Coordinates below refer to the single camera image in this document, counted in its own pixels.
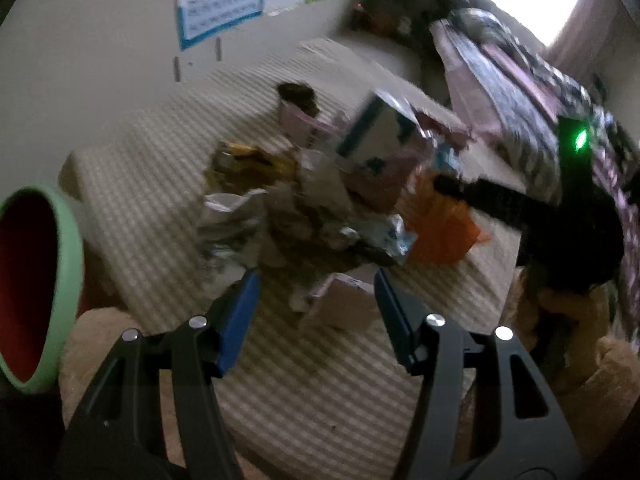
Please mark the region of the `small dark wrapper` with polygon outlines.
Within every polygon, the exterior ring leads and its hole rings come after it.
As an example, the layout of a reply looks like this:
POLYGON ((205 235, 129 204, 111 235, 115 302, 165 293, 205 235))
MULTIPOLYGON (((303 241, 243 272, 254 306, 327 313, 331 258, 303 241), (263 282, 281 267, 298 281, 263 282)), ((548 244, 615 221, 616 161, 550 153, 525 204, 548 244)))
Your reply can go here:
POLYGON ((281 82, 277 86, 277 92, 282 102, 290 103, 299 108, 310 117, 317 117, 319 107, 316 92, 308 84, 299 82, 281 82))

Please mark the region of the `blue white wafer wrapper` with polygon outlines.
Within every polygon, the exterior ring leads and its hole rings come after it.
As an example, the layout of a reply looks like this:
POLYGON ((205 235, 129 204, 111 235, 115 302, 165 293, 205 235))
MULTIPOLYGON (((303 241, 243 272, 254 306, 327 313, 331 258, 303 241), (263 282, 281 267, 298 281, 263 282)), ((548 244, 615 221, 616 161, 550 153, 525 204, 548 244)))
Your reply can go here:
POLYGON ((371 249, 401 266, 408 260, 418 234, 409 230, 400 214, 367 214, 347 222, 371 249))

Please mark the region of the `orange snack bag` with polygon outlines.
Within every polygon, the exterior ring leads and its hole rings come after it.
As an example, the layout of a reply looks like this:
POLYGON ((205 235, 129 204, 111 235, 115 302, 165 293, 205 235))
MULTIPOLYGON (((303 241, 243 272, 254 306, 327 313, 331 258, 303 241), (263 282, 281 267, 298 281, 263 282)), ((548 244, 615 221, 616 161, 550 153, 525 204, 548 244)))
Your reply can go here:
POLYGON ((492 240, 473 219, 465 202, 434 190, 436 174, 419 167, 401 191, 396 209, 405 228, 416 234, 408 255, 414 263, 454 264, 476 245, 492 240))

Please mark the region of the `yellow black snack wrapper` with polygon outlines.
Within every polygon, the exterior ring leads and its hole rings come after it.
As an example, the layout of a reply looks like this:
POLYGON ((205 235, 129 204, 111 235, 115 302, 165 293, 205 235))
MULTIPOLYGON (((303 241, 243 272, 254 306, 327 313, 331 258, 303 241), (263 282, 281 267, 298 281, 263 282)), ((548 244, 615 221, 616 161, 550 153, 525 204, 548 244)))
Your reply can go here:
POLYGON ((270 153, 257 145, 220 142, 204 171, 206 191, 243 195, 253 188, 269 188, 296 179, 294 150, 270 153))

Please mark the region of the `dark cluttered shelf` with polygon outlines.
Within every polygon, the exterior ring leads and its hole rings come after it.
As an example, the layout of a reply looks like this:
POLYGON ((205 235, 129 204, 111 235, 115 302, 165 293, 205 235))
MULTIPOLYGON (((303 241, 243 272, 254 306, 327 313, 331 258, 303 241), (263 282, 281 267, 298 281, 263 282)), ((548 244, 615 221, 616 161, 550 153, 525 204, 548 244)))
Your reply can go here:
POLYGON ((413 51, 434 47, 430 27, 448 18, 461 0, 355 0, 348 18, 351 30, 370 32, 413 51))

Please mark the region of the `white blue carton box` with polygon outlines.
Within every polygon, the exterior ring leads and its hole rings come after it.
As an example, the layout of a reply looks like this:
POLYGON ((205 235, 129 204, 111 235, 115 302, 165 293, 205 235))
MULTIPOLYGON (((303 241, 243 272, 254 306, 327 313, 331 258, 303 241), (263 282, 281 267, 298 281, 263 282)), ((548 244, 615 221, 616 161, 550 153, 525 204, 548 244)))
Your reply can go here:
POLYGON ((376 90, 347 126, 336 154, 347 166, 378 176, 396 157, 420 151, 424 140, 424 131, 410 103, 376 90))

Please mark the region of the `folded patterned quilt pile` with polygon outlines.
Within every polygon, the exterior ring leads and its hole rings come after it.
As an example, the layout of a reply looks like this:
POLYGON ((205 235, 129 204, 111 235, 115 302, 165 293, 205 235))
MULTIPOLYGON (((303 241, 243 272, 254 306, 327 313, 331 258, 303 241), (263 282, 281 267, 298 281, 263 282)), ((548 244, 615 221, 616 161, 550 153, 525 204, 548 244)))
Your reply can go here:
POLYGON ((555 202, 561 194, 558 122, 586 121, 593 180, 615 200, 625 253, 620 305, 639 314, 639 207, 626 186, 639 151, 614 116, 567 74, 525 47, 494 14, 460 9, 430 27, 445 67, 454 112, 524 179, 529 195, 555 202))

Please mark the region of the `green red trash bin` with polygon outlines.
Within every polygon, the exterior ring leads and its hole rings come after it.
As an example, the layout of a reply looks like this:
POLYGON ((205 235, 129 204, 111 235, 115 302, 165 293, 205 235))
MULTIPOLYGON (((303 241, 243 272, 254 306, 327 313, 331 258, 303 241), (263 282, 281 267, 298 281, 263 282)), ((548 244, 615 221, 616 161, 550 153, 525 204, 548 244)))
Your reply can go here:
POLYGON ((78 317, 84 244, 61 194, 45 185, 15 191, 1 204, 1 371, 24 393, 58 377, 78 317))

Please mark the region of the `pink pocky box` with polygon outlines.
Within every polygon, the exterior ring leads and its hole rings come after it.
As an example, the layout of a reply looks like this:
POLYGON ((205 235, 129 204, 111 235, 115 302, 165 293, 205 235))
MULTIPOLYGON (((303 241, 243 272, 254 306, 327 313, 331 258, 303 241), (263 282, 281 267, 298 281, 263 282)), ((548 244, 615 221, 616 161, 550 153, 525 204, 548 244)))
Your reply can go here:
POLYGON ((341 110, 326 122, 311 117, 295 104, 280 101, 278 118, 286 138, 298 148, 315 148, 334 145, 344 136, 347 116, 341 110))

